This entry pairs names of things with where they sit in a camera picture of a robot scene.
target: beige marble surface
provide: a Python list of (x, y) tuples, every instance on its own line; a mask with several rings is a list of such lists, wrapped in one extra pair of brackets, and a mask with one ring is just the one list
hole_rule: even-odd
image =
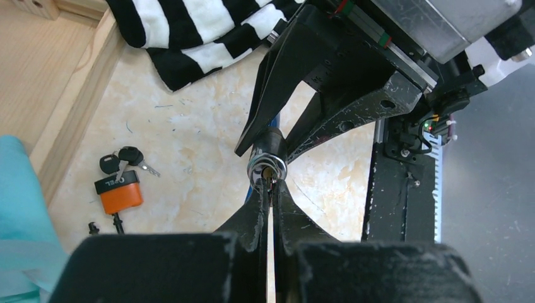
[[(249, 113), (264, 49), (176, 93), (162, 85), (145, 51), (126, 47), (65, 179), (49, 206), (71, 252), (95, 221), (115, 233), (93, 183), (100, 157), (139, 147), (161, 178), (138, 170), (144, 204), (121, 212), (127, 233), (212, 232), (244, 202), (248, 156), (233, 150)], [(313, 90), (301, 84), (281, 113), (288, 134)], [(373, 124), (309, 151), (289, 166), (296, 203), (341, 240), (360, 239)]]

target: gray floor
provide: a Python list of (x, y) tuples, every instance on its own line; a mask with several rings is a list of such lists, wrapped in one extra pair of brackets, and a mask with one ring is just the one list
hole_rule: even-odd
[(442, 242), (464, 256), (485, 302), (535, 302), (535, 66), (474, 97), (455, 119)]

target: orange and black lock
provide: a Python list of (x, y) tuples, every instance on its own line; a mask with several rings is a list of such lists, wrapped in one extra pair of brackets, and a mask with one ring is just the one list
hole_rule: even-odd
[(139, 190), (139, 178), (135, 170), (124, 172), (118, 181), (115, 179), (116, 175), (112, 175), (99, 180), (95, 182), (95, 189), (104, 206), (104, 212), (114, 216), (117, 233), (124, 234), (118, 212), (143, 204), (143, 197)]

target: wooden tray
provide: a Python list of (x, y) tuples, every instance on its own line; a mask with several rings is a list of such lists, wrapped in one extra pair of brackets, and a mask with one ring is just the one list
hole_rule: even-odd
[(0, 0), (0, 135), (24, 142), (48, 204), (124, 41), (102, 0), (58, 1), (84, 16), (60, 11), (54, 21), (20, 10), (20, 2)]

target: teal cloth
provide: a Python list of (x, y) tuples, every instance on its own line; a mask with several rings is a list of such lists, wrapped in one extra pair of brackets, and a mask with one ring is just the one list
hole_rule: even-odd
[(46, 302), (67, 259), (22, 142), (0, 136), (0, 302)]

